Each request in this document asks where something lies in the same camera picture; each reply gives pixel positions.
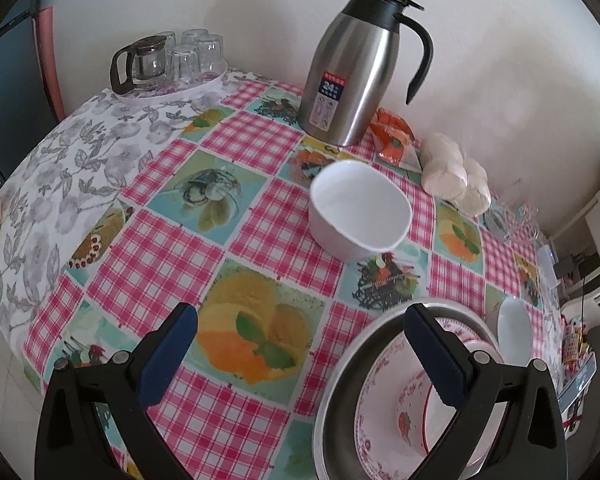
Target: thermos label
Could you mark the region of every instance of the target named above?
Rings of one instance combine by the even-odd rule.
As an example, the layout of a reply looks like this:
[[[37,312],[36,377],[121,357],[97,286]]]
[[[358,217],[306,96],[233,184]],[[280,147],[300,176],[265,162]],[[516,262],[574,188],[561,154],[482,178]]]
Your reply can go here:
[[[330,72],[322,74],[322,80],[315,96],[314,107],[311,110],[309,124],[326,132],[331,126],[331,121],[338,108],[338,101],[342,97],[345,80]]]

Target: screw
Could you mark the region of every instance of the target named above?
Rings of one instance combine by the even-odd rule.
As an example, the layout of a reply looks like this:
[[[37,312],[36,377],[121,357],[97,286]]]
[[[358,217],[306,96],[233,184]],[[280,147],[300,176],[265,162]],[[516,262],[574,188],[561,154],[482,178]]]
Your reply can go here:
[[[61,372],[62,370],[66,370],[66,368],[69,365],[69,361],[67,360],[66,357],[61,357],[56,359],[56,362],[54,363],[54,370],[58,370],[59,372]]]
[[[539,372],[544,372],[546,370],[546,363],[542,359],[534,359],[534,368]]]
[[[122,365],[129,361],[129,357],[129,352],[127,352],[126,350],[120,350],[119,352],[113,354],[111,360],[117,365]]]
[[[487,352],[478,350],[477,352],[474,353],[474,359],[477,363],[480,363],[481,365],[485,365],[491,360],[491,357],[489,354],[487,354]]]

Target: floral tablecloth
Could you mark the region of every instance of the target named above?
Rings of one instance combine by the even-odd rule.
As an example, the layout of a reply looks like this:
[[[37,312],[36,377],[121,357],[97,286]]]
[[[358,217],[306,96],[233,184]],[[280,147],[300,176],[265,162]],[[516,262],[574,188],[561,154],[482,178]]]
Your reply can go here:
[[[558,305],[535,253],[426,195],[417,173],[338,149],[296,123],[301,90],[237,70],[193,102],[97,95],[53,130],[0,190],[0,328],[41,392],[53,362],[133,349],[179,302],[200,328],[159,406],[157,429],[197,479],[310,478],[311,432],[350,341],[411,298],[485,316],[520,296],[533,356],[560,370]],[[345,265],[308,233],[308,186],[356,158],[410,199],[393,252]],[[132,470],[106,406],[100,420]]]

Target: red label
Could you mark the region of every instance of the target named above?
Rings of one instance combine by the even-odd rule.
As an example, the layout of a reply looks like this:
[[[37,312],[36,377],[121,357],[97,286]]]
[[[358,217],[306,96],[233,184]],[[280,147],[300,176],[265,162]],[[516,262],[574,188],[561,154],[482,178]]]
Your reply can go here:
[[[326,70],[324,74],[322,74],[322,77],[325,78],[327,81],[331,81],[332,83],[336,83],[340,86],[344,86],[344,83],[346,83],[347,81],[346,79],[333,75],[332,73],[327,72]]]

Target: orange snack package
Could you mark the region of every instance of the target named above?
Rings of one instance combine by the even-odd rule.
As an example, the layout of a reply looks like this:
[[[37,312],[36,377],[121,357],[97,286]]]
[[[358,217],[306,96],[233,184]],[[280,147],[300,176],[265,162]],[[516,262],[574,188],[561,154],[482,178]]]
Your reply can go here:
[[[369,129],[374,136],[378,157],[387,164],[422,172],[413,143],[415,136],[406,121],[384,108],[378,108]]]

